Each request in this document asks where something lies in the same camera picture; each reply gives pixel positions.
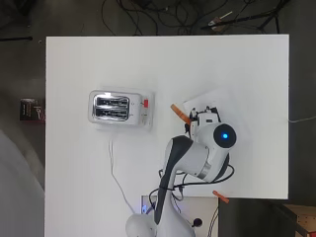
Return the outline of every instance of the floor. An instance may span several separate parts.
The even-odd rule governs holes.
[[[171,0],[157,0],[160,8]],[[199,0],[201,11],[209,11],[223,3],[223,0]],[[11,126],[5,123],[2,127],[17,127],[36,151],[44,165],[44,126],[19,122],[19,101],[21,98],[44,98],[45,96],[45,38],[50,36],[111,36],[104,26],[101,17],[103,0],[45,0],[38,1],[30,14],[30,18],[22,23],[10,24],[0,29],[0,38],[33,36],[33,41],[11,41],[0,43],[0,109],[8,116]],[[128,1],[126,7],[132,6]],[[257,0],[240,16],[256,14],[271,10],[277,0]],[[222,16],[230,11],[227,17],[231,20],[244,6],[243,0],[230,0],[228,3],[199,22],[205,26],[214,17]],[[289,117],[305,119],[316,116],[316,1],[292,0],[279,14],[280,30],[290,35],[289,58]],[[189,20],[195,12],[190,12]],[[140,15],[139,27],[145,36],[154,36],[155,27],[151,20]],[[104,6],[105,21],[117,36],[133,36],[135,26],[128,15],[114,0],[107,0]],[[259,24],[262,20],[252,22]],[[170,25],[175,20],[164,16],[164,22]],[[267,34],[276,32],[275,23],[266,27]],[[159,24],[159,35],[175,36],[177,29],[170,29]],[[211,31],[195,28],[195,35],[214,35]],[[230,27],[226,35],[261,34],[252,29]],[[12,132],[11,139],[19,143],[21,133]],[[289,125],[289,201],[295,204],[316,205],[316,119]]]

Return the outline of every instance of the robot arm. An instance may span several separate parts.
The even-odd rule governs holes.
[[[145,237],[139,235],[137,226],[140,229],[152,230],[147,237],[196,236],[188,221],[172,204],[172,190],[177,171],[186,172],[206,182],[219,179],[226,170],[229,150],[235,144],[237,136],[234,129],[228,124],[221,123],[218,114],[209,108],[203,113],[193,112],[191,118],[191,138],[183,135],[174,137],[166,148],[164,173],[158,190],[154,222],[143,226],[144,221],[135,222],[136,219],[140,219],[139,217],[131,217],[126,224],[128,236]],[[131,234],[130,226],[133,226],[137,233]]]

